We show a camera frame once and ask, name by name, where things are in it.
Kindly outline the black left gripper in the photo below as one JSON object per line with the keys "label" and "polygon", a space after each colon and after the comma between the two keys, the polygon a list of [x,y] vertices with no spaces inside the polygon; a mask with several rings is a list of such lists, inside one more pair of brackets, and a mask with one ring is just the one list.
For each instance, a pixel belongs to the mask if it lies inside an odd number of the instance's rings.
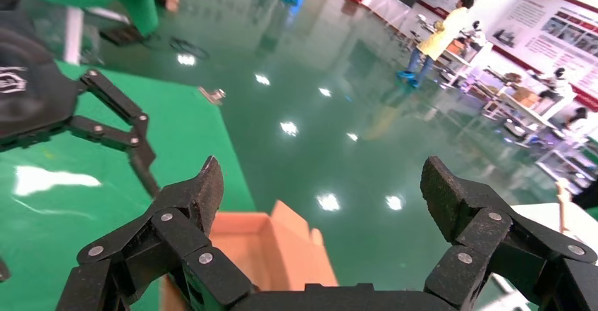
{"label": "black left gripper", "polygon": [[[1,150],[47,140],[68,123],[79,138],[125,152],[144,189],[156,197],[160,187],[150,171],[156,154],[147,139],[149,115],[97,69],[79,83],[80,89],[61,72],[24,14],[1,13]],[[130,129],[74,115],[80,92],[92,93]]]}

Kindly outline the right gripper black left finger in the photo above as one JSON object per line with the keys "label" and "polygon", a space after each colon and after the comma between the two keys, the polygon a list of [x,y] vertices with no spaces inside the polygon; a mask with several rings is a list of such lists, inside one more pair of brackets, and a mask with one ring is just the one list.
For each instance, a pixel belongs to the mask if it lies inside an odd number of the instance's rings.
{"label": "right gripper black left finger", "polygon": [[209,239],[224,195],[219,162],[160,190],[147,210],[78,253],[58,310],[129,310],[149,285],[169,278],[192,310],[231,310],[252,282]]}

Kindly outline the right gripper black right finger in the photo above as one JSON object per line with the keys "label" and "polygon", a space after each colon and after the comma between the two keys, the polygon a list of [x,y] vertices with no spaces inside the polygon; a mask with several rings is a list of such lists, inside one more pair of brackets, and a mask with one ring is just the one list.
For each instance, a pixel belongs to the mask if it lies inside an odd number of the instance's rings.
{"label": "right gripper black right finger", "polygon": [[597,254],[530,220],[489,185],[455,176],[436,156],[420,189],[450,248],[425,281],[456,310],[472,310],[488,278],[507,279],[541,310],[597,309]]}

